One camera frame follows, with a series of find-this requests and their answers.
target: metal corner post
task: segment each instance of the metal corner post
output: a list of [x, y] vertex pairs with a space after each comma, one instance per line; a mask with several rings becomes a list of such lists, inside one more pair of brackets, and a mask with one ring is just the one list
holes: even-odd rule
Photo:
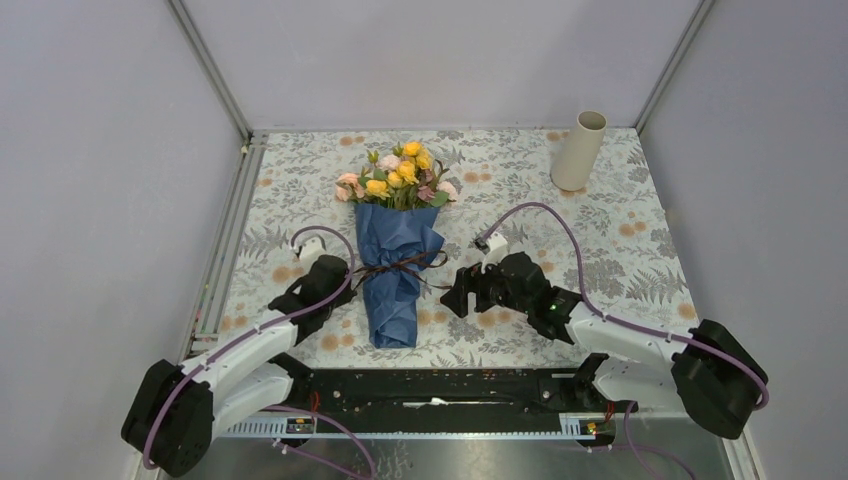
[[689, 23], [683, 30], [683, 34], [680, 36], [680, 39], [677, 41], [677, 45], [675, 45], [674, 50], [671, 52], [671, 56], [663, 67], [660, 78], [651, 90], [650, 95], [648, 95], [648, 100], [642, 107], [642, 111], [639, 112], [639, 116], [636, 117], [636, 124], [634, 125], [634, 128], [636, 128], [637, 134], [641, 135], [642, 130], [645, 129], [645, 125], [647, 125], [648, 120], [651, 118], [651, 114], [654, 112], [657, 102], [659, 102], [660, 98], [662, 98], [663, 92], [665, 92], [666, 87], [674, 77], [677, 67], [686, 56], [686, 53], [689, 51], [689, 47], [692, 46], [695, 36], [698, 35], [698, 31], [701, 30], [704, 20], [706, 20], [707, 15], [709, 15], [710, 10], [712, 10], [716, 1], [717, 0], [701, 0], [695, 8], [695, 12], [692, 14], [692, 17], [689, 18]]
[[250, 125], [244, 118], [244, 115], [242, 114], [241, 109], [239, 108], [238, 103], [233, 97], [229, 87], [227, 87], [227, 82], [224, 81], [224, 77], [221, 75], [218, 65], [215, 64], [212, 54], [209, 53], [209, 49], [203, 41], [203, 37], [200, 36], [200, 32], [197, 30], [197, 26], [194, 24], [194, 20], [192, 20], [191, 14], [185, 5], [185, 2], [183, 0], [165, 0], [165, 3], [168, 5], [168, 8], [170, 8], [171, 13], [173, 13], [174, 20], [177, 22], [177, 25], [179, 25], [183, 34], [185, 34], [186, 40], [191, 46], [191, 49], [194, 51], [203, 71], [206, 73], [206, 78], [209, 80], [209, 84], [221, 100], [221, 104], [227, 111], [227, 115], [233, 122], [233, 126], [236, 130], [238, 130], [242, 139], [245, 142], [248, 142], [252, 134]]

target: white wall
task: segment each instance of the white wall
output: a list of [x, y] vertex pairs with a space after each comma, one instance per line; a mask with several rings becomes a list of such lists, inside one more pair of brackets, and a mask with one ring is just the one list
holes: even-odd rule
[[718, 2], [643, 136], [698, 313], [771, 377], [770, 479], [845, 478], [848, 3]]
[[256, 128], [632, 125], [698, 0], [189, 0]]
[[0, 478], [122, 478], [239, 139], [163, 1], [5, 0], [0, 65]]

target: beige cylindrical vase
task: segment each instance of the beige cylindrical vase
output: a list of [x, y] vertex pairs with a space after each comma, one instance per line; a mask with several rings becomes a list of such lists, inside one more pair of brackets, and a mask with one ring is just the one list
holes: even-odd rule
[[572, 192], [586, 186], [606, 130], [607, 119], [598, 112], [586, 111], [577, 116], [577, 126], [568, 132], [563, 149], [551, 165], [554, 185]]

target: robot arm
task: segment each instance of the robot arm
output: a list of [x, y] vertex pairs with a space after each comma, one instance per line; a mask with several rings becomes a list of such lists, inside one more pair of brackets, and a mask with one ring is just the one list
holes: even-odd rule
[[172, 476], [188, 472], [203, 457], [212, 441], [231, 426], [268, 405], [283, 402], [292, 379], [285, 369], [267, 363], [318, 331], [332, 311], [353, 297], [350, 285], [326, 306], [291, 321], [266, 325], [281, 314], [290, 314], [329, 297], [345, 281], [348, 265], [324, 253], [320, 237], [305, 242], [298, 252], [309, 273], [269, 304], [269, 310], [241, 335], [250, 338], [218, 347], [180, 365], [161, 360], [147, 371], [121, 429], [121, 437], [138, 451], [152, 430], [163, 404], [185, 380], [167, 410], [151, 448], [150, 458]]
[[[542, 336], [581, 345], [593, 352], [575, 378], [583, 385], [578, 396], [598, 400], [634, 400], [641, 406], [685, 411], [704, 429], [738, 438], [751, 415], [759, 389], [737, 368], [675, 337], [692, 338], [739, 359], [768, 381], [765, 372], [720, 324], [703, 320], [694, 329], [663, 325], [665, 339], [640, 332], [656, 329], [642, 320], [627, 328], [595, 314], [581, 294], [552, 286], [542, 269], [523, 252], [507, 254], [508, 246], [493, 235], [475, 242], [486, 253], [476, 265], [460, 268], [441, 303], [457, 316], [468, 314], [468, 294], [476, 297], [476, 312], [499, 305], [527, 315]], [[625, 357], [613, 358], [608, 353]]]

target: vase opening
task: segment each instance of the vase opening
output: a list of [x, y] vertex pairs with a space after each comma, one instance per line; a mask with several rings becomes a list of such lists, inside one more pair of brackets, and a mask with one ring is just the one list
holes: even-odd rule
[[577, 116], [577, 123], [586, 130], [603, 130], [607, 126], [607, 119], [598, 112], [582, 112]]

